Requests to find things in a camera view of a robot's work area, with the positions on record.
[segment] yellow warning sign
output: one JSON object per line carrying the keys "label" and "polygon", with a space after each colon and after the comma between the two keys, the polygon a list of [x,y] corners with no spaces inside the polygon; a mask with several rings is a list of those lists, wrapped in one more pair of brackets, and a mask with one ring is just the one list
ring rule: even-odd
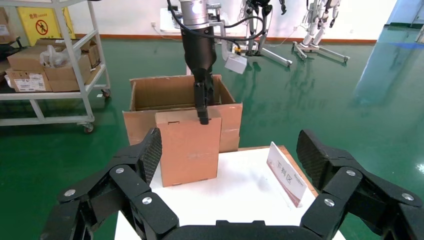
{"label": "yellow warning sign", "polygon": [[[23,29],[28,37],[29,44],[34,46],[38,39],[63,38],[55,10],[50,8],[18,7],[17,12],[22,21]],[[62,14],[66,20],[66,26],[71,39],[75,39],[75,32],[72,26],[71,17],[67,7],[62,8]]]}

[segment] humanoid robot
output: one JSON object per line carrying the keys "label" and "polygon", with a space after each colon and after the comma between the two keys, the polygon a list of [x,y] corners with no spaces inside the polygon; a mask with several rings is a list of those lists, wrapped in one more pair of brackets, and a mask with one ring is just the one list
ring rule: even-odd
{"label": "humanoid robot", "polygon": [[[331,55],[343,61],[342,64],[347,63],[350,59],[349,56],[319,46],[326,33],[327,26],[329,25],[329,27],[332,28],[336,22],[341,1],[342,0],[314,0],[309,5],[309,0],[306,0],[307,13],[302,23],[306,23],[308,26],[307,35],[302,42],[293,42],[293,50],[298,53],[303,61],[308,57],[306,52]],[[332,10],[332,20],[329,23],[330,10]]]}
{"label": "humanoid robot", "polygon": [[[270,0],[247,0],[246,4],[244,6],[244,12],[246,13],[247,17],[249,16],[253,16],[254,13],[256,13],[256,15],[259,16],[259,7],[261,7],[261,17],[263,20],[263,24],[266,27],[266,31],[265,33],[260,36],[260,40],[259,40],[259,44],[256,48],[256,51],[253,52],[253,46],[255,43],[255,40],[252,39],[249,41],[248,43],[248,49],[246,51],[246,56],[262,56],[261,54],[261,50],[264,47],[264,43],[265,40],[267,39],[268,36],[268,17],[271,14],[271,12],[273,11],[273,6],[269,4]],[[284,15],[287,12],[287,8],[286,8],[286,4],[285,4],[285,0],[280,0],[281,3],[281,11],[282,14]],[[254,19],[250,19],[249,20],[249,30],[250,30],[250,35],[254,36],[257,32],[257,27],[255,28],[255,23],[254,23]]]}
{"label": "humanoid robot", "polygon": [[307,15],[307,22],[309,28],[307,29],[307,35],[300,43],[304,48],[308,46],[318,48],[324,34],[326,34],[326,28],[330,16],[330,10],[332,9],[332,20],[329,27],[332,28],[337,16],[339,15],[340,2],[342,0],[315,0],[319,1],[317,9],[314,9],[314,3],[310,4],[309,12]]}
{"label": "humanoid robot", "polygon": [[[255,43],[255,39],[251,39],[248,41],[247,45],[245,46],[245,52],[244,54],[246,56],[265,56],[270,59],[273,59],[276,62],[279,62],[287,67],[289,67],[293,62],[290,60],[285,59],[284,57],[281,57],[267,49],[264,48],[265,40],[268,36],[268,30],[269,30],[269,22],[272,19],[273,15],[273,6],[270,5],[270,0],[244,0],[244,17],[252,17],[254,15],[257,15],[258,17],[262,18],[263,25],[265,26],[265,31],[262,36],[260,36],[259,42]],[[279,0],[281,4],[281,15],[284,15],[287,12],[286,8],[286,1],[285,0]],[[255,20],[251,18],[248,22],[248,30],[246,33],[247,37],[252,37],[256,35],[260,29],[258,29],[258,24],[255,24]]]}

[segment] white wall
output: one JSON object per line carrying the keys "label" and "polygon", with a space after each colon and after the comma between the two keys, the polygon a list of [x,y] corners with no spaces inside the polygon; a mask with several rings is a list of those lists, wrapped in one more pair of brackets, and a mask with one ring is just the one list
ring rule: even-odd
{"label": "white wall", "polygon": [[[209,0],[221,2],[222,11],[228,14],[231,23],[237,21],[241,0]],[[327,39],[376,40],[387,22],[396,0],[343,0],[339,17],[332,29],[327,31]],[[293,33],[306,13],[306,0],[286,0],[287,13],[281,16],[279,0],[271,0],[274,15],[269,37],[285,38]],[[157,35],[151,22],[160,25],[160,8],[166,8],[166,0],[102,0],[93,2],[101,34],[113,35]],[[87,33],[92,28],[86,2],[69,8],[76,33]],[[244,26],[237,29],[238,36],[245,34]],[[303,38],[306,32],[301,27],[292,38]]]}
{"label": "white wall", "polygon": [[394,6],[394,9],[387,21],[387,24],[411,24],[414,21],[422,4],[423,0],[397,0],[396,5]]}

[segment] cardboard box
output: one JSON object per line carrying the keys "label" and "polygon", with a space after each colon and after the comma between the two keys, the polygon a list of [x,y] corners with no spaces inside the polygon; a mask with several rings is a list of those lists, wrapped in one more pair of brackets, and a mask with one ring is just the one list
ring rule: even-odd
{"label": "cardboard box", "polygon": [[90,40],[84,44],[81,47],[81,51],[88,54],[92,68],[100,64],[99,48],[97,47],[97,43],[94,40]]}
{"label": "cardboard box", "polygon": [[52,88],[44,71],[6,70],[16,92],[51,92]]}
{"label": "cardboard box", "polygon": [[[76,44],[78,39],[72,39],[72,44]],[[40,38],[35,42],[35,46],[48,46],[52,45],[53,47],[60,47],[65,49],[66,44],[63,38]]]}
{"label": "cardboard box", "polygon": [[[78,39],[72,39],[72,44],[76,44]],[[65,49],[66,44],[63,38],[41,38],[35,43],[36,46],[48,46],[60,47]],[[86,44],[81,46],[81,51],[88,54],[91,67],[94,68],[100,63],[99,48],[94,40],[89,40]]]}
{"label": "cardboard box", "polygon": [[219,114],[209,117],[209,124],[201,125],[196,110],[155,114],[162,137],[164,187],[217,177],[222,119]]}
{"label": "cardboard box", "polygon": [[47,50],[45,46],[33,46],[7,57],[10,67],[16,71],[44,71],[40,63],[40,54]]}
{"label": "cardboard box", "polygon": [[215,105],[207,107],[209,124],[201,125],[193,76],[130,80],[129,111],[123,112],[129,143],[138,144],[150,128],[160,128],[164,187],[215,178],[218,153],[239,148],[243,104],[235,102],[220,75],[213,81]]}
{"label": "cardboard box", "polygon": [[0,7],[0,43],[15,42],[17,36],[9,24],[9,17],[4,7]]}
{"label": "cardboard box", "polygon": [[[123,112],[129,144],[140,143],[149,129],[157,126],[156,113],[194,110],[194,81],[187,75],[131,79],[129,111]],[[222,117],[219,152],[234,152],[239,149],[243,104],[236,103],[221,75],[214,75],[213,81],[216,105],[207,108]]]}
{"label": "cardboard box", "polygon": [[[78,65],[85,84],[91,78],[89,56],[86,54],[81,55]],[[56,68],[46,67],[44,71],[53,92],[60,93],[80,90],[72,64],[69,63],[65,66]]]}

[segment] shelf cart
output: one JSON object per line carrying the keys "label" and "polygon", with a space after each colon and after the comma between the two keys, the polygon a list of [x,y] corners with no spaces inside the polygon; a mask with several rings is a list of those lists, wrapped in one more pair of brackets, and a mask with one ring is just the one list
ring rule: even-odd
{"label": "shelf cart", "polygon": [[[108,98],[111,94],[110,80],[108,70],[106,68],[105,56],[103,53],[102,42],[100,40],[99,29],[96,22],[96,16],[91,1],[88,1],[88,9],[91,15],[91,21],[93,30],[86,34],[74,45],[72,44],[71,37],[68,33],[68,27],[65,21],[65,17],[62,14],[62,8],[68,7],[86,0],[0,0],[0,6],[6,7],[33,7],[33,8],[50,8],[54,9],[54,13],[59,23],[59,28],[62,37],[66,43],[66,49],[69,53],[70,61],[75,72],[76,80],[79,86],[79,92],[19,92],[19,93],[2,93],[0,94],[0,101],[12,101],[12,100],[29,100],[31,106],[35,112],[36,117],[26,118],[9,118],[0,119],[0,126],[17,126],[17,125],[38,125],[38,124],[70,124],[76,123],[84,126],[86,133],[91,133],[94,129],[93,122],[95,117],[93,115],[92,107],[89,101],[89,93],[96,89],[103,92],[103,96]],[[100,56],[100,70],[94,77],[93,81],[84,85],[84,80],[80,72],[78,61],[75,56],[74,50],[79,49],[91,38],[95,37],[97,47]],[[106,84],[96,84],[100,76],[105,73]],[[75,116],[55,116],[45,117],[40,109],[37,100],[48,100],[48,99],[82,99],[87,115],[75,115]]]}

